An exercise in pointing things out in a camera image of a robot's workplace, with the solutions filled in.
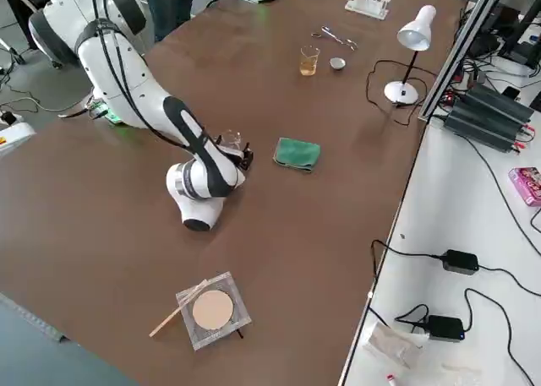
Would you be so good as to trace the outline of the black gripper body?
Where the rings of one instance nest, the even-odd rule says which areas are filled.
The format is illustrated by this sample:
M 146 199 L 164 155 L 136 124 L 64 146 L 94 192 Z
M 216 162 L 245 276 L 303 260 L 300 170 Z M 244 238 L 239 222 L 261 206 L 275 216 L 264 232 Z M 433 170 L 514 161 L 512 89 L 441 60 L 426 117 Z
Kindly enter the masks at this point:
M 239 169 L 243 169 L 244 154 L 241 150 L 222 147 L 221 152 Z

